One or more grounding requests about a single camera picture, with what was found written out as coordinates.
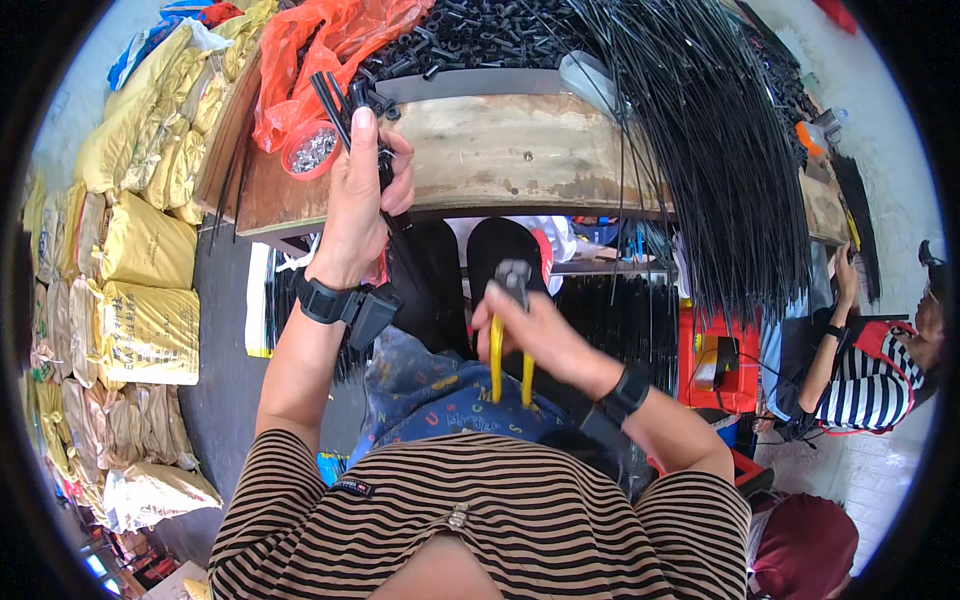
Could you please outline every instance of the maroon cloth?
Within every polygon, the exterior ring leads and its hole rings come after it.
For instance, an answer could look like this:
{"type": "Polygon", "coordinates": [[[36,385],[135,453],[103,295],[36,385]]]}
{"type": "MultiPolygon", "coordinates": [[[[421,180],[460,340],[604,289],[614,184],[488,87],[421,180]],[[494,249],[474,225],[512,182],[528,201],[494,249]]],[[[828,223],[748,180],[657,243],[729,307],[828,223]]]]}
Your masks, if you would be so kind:
{"type": "Polygon", "coordinates": [[[791,495],[763,531],[756,582],[774,600],[823,600],[850,572],[858,541],[856,525],[840,506],[791,495]]]}
{"type": "Polygon", "coordinates": [[[217,3],[213,6],[206,7],[200,11],[198,18],[207,29],[213,29],[224,21],[232,19],[234,16],[240,16],[241,14],[243,14],[243,11],[230,4],[230,2],[220,2],[220,0],[217,0],[217,3]]]}

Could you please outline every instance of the striped shirt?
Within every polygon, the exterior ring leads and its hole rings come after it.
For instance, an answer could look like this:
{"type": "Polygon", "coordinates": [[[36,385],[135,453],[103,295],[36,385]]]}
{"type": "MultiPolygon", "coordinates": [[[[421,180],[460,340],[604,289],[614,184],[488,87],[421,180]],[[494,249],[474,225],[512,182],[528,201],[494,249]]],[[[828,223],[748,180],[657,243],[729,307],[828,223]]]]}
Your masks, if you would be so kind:
{"type": "Polygon", "coordinates": [[[824,425],[851,429],[883,429],[906,416],[910,388],[924,385],[924,373],[910,358],[906,347],[891,330],[883,339],[882,351],[906,374],[904,381],[893,366],[850,348],[840,361],[833,381],[820,398],[817,418],[824,425]]]}
{"type": "Polygon", "coordinates": [[[210,589],[220,599],[365,598],[425,541],[454,534],[507,599],[742,600],[749,519],[715,475],[662,477],[631,507],[568,454],[483,433],[386,445],[328,489],[306,446],[275,429],[247,457],[210,589]]]}

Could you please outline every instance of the fingernail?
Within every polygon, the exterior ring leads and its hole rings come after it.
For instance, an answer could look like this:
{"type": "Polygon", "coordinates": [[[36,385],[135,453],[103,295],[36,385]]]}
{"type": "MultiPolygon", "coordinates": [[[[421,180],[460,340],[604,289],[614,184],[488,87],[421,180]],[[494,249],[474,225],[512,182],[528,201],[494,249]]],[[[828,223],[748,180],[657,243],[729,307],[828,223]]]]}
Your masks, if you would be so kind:
{"type": "Polygon", "coordinates": [[[364,130],[373,127],[375,118],[370,107],[360,107],[353,112],[353,128],[364,130]]]}
{"type": "Polygon", "coordinates": [[[496,281],[490,280],[487,282],[487,288],[484,290],[484,296],[491,296],[493,298],[500,297],[500,286],[497,285],[496,281]]]}

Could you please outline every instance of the yellow pliers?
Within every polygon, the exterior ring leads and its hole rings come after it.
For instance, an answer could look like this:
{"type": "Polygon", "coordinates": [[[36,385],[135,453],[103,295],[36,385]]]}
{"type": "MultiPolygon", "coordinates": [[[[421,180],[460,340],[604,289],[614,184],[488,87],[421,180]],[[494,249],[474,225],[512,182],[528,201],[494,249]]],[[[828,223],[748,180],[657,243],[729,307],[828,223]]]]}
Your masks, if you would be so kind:
{"type": "MultiPolygon", "coordinates": [[[[496,267],[493,279],[507,291],[523,310],[530,310],[527,298],[527,283],[530,282],[532,272],[530,263],[525,260],[508,258],[496,267]]],[[[490,375],[492,378],[491,395],[493,403],[500,401],[503,388],[503,373],[501,361],[503,358],[503,322],[493,315],[490,327],[490,375]]],[[[534,357],[523,352],[523,385],[520,388],[520,397],[523,405],[530,407],[534,402],[534,357]]]]}

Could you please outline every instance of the hand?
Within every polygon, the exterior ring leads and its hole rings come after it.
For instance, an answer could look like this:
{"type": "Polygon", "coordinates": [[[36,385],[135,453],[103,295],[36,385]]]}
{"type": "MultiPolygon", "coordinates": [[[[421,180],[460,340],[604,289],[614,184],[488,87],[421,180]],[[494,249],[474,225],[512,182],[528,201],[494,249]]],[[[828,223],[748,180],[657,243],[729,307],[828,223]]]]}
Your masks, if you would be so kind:
{"type": "Polygon", "coordinates": [[[396,132],[379,131],[369,108],[353,113],[350,153],[340,153],[330,171],[326,224],[317,254],[306,269],[307,279],[334,288],[356,286],[367,266],[383,252],[387,224],[380,210],[404,212],[414,202],[414,149],[396,132]],[[394,181],[380,194],[377,173],[377,134],[393,149],[394,181]]]}
{"type": "Polygon", "coordinates": [[[494,314],[503,322],[504,354],[516,349],[527,352],[555,379],[580,389],[594,400],[609,394],[623,374],[623,365],[591,348],[566,322],[550,297],[531,292],[530,312],[523,312],[493,281],[487,284],[472,321],[478,331],[477,354],[484,362],[490,362],[490,328],[494,314]]]}
{"type": "Polygon", "coordinates": [[[836,271],[837,287],[840,289],[840,295],[837,304],[845,308],[851,308],[856,304],[856,292],[860,287],[859,275],[856,268],[847,260],[847,252],[850,249],[850,242],[847,242],[834,255],[834,270],[836,271]]]}

